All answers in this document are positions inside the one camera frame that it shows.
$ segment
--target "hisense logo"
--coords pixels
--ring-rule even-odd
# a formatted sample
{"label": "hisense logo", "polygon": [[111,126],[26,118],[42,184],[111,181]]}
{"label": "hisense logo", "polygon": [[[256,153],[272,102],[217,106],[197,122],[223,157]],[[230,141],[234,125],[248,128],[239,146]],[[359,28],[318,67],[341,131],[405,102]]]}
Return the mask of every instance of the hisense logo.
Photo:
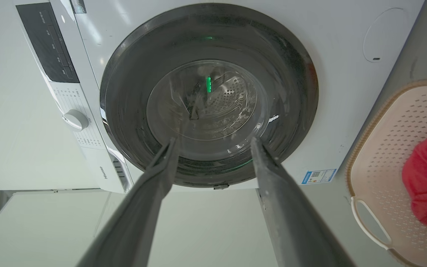
{"label": "hisense logo", "polygon": [[108,179],[108,177],[106,177],[105,171],[103,170],[102,166],[100,166],[100,169],[101,169],[101,171],[103,173],[103,177],[105,177],[105,179]]}

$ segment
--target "blue and white sticker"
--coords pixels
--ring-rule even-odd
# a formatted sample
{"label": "blue and white sticker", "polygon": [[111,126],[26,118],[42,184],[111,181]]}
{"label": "blue and white sticker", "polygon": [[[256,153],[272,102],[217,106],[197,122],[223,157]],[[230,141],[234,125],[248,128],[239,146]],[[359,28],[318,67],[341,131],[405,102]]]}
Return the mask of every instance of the blue and white sticker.
{"label": "blue and white sticker", "polygon": [[318,184],[320,182],[329,182],[335,175],[337,169],[323,169],[322,171],[308,171],[305,174],[302,184]]}

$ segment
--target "front-loading washing machine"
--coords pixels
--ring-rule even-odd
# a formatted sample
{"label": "front-loading washing machine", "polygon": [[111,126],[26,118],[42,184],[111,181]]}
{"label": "front-loading washing machine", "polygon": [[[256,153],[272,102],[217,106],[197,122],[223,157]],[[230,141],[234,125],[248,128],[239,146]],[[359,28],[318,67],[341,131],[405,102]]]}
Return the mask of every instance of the front-loading washing machine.
{"label": "front-loading washing machine", "polygon": [[94,179],[126,192],[172,136],[173,191],[256,188],[253,136],[299,184],[331,181],[423,2],[14,3]]}

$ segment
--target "washing machine drum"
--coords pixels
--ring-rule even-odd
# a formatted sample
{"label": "washing machine drum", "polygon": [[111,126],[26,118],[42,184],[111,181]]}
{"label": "washing machine drum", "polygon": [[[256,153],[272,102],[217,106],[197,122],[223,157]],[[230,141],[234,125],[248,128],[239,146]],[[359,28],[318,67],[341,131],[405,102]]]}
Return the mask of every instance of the washing machine drum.
{"label": "washing machine drum", "polygon": [[288,29],[245,7],[198,4],[126,37],[103,74],[100,106],[132,164],[145,169],[174,136],[175,183],[214,187],[255,177],[253,136],[286,159],[307,134],[317,100],[315,68]]}

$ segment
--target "laundry basket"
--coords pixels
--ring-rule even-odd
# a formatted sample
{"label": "laundry basket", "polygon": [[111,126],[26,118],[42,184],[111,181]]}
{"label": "laundry basket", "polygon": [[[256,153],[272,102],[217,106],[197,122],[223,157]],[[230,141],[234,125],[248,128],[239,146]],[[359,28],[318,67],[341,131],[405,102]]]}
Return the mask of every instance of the laundry basket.
{"label": "laundry basket", "polygon": [[[427,227],[411,211],[401,171],[414,147],[427,138],[427,80],[410,83],[390,98],[367,127],[347,165],[357,223],[375,243],[408,266],[427,267]],[[380,241],[357,211],[362,203],[388,238]]]}

